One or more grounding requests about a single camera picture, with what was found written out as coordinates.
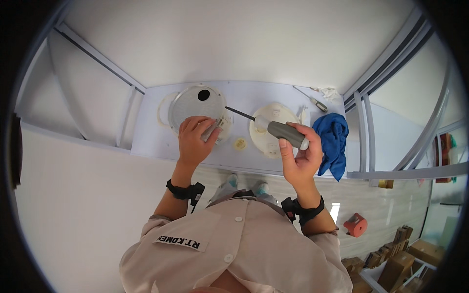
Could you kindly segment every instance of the white button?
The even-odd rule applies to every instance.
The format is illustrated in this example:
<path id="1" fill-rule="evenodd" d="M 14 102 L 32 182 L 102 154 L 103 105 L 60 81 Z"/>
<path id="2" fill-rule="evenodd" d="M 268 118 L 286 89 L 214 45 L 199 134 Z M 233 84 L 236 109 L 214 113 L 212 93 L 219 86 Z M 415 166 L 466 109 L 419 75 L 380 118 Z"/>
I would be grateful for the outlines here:
<path id="1" fill-rule="evenodd" d="M 233 255 L 225 255 L 224 260 L 226 263 L 230 263 L 233 260 Z"/>

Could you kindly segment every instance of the person's left hand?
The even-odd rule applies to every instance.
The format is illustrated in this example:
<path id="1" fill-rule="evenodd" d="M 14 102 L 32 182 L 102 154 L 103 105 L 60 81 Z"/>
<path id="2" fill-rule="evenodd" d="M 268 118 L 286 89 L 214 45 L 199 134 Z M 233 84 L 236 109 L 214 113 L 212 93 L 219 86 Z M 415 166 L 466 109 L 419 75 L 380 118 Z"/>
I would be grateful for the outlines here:
<path id="1" fill-rule="evenodd" d="M 215 123 L 215 119 L 206 116 L 188 117 L 179 126 L 179 160 L 178 163 L 195 169 L 210 154 L 221 129 L 215 128 L 204 142 L 202 133 Z"/>

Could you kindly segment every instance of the wrist strap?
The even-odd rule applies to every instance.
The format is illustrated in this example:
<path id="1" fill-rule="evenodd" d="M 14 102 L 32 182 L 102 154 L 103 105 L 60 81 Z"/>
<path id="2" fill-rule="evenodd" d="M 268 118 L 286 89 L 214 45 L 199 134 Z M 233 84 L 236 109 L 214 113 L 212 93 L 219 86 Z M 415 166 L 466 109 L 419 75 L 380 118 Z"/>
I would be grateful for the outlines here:
<path id="1" fill-rule="evenodd" d="M 304 209 L 298 203 L 297 198 L 292 200 L 291 197 L 287 197 L 284 201 L 282 201 L 282 209 L 287 214 L 288 219 L 292 223 L 296 220 L 295 215 L 299 215 L 300 225 L 303 226 L 304 224 L 306 224 L 306 222 L 313 219 L 320 212 L 322 212 L 322 210 L 324 209 L 324 199 L 321 196 L 321 201 L 319 202 L 319 206 L 317 208 Z"/>
<path id="2" fill-rule="evenodd" d="M 190 205 L 193 206 L 192 212 L 190 212 L 191 214 L 194 212 L 194 209 L 205 190 L 205 186 L 199 182 L 194 185 L 189 185 L 187 188 L 183 188 L 172 185 L 171 179 L 166 183 L 166 187 L 171 191 L 174 198 L 190 199 Z"/>

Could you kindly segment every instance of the blue cloth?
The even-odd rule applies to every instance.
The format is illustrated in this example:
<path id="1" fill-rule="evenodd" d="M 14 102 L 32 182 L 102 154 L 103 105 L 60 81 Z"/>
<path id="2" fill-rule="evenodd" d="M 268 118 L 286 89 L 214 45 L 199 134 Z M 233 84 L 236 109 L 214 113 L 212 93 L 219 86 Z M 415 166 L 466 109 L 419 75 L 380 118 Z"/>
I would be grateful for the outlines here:
<path id="1" fill-rule="evenodd" d="M 318 176 L 331 170 L 334 178 L 339 181 L 345 172 L 345 141 L 348 136 L 348 124 L 344 116 L 330 113 L 319 117 L 313 129 L 321 137 L 323 161 Z"/>

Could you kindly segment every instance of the white table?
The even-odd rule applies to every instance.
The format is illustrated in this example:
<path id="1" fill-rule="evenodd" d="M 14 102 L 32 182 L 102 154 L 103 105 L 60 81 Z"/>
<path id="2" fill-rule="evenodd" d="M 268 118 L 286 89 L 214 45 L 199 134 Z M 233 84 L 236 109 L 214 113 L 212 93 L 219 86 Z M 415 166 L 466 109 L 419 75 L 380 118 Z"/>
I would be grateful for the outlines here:
<path id="1" fill-rule="evenodd" d="M 293 113 L 299 114 L 301 108 L 307 106 L 307 119 L 305 124 L 311 126 L 320 116 L 325 115 L 302 93 L 291 85 L 262 82 L 203 82 L 181 83 L 149 88 L 145 92 L 140 106 L 135 127 L 131 153 L 139 156 L 155 157 L 168 160 L 179 158 L 178 139 L 169 128 L 159 125 L 157 109 L 164 97 L 172 93 L 183 91 L 196 84 L 215 87 L 223 93 L 227 105 L 247 114 L 253 114 L 257 109 L 270 103 L 278 102 L 288 107 Z M 344 105 L 336 105 L 326 101 L 322 95 L 309 88 L 298 87 L 307 95 L 324 103 L 329 111 L 345 116 Z M 161 120 L 167 123 L 167 112 L 170 101 L 165 101 L 160 108 Z M 281 159 L 266 157 L 254 146 L 249 135 L 250 120 L 233 114 L 233 124 L 230 137 L 220 145 L 213 148 L 212 153 L 202 162 L 202 165 L 231 171 L 248 173 L 282 175 Z M 233 148 L 234 141 L 244 137 L 248 143 L 242 151 Z M 324 177 L 332 178 L 328 170 Z"/>

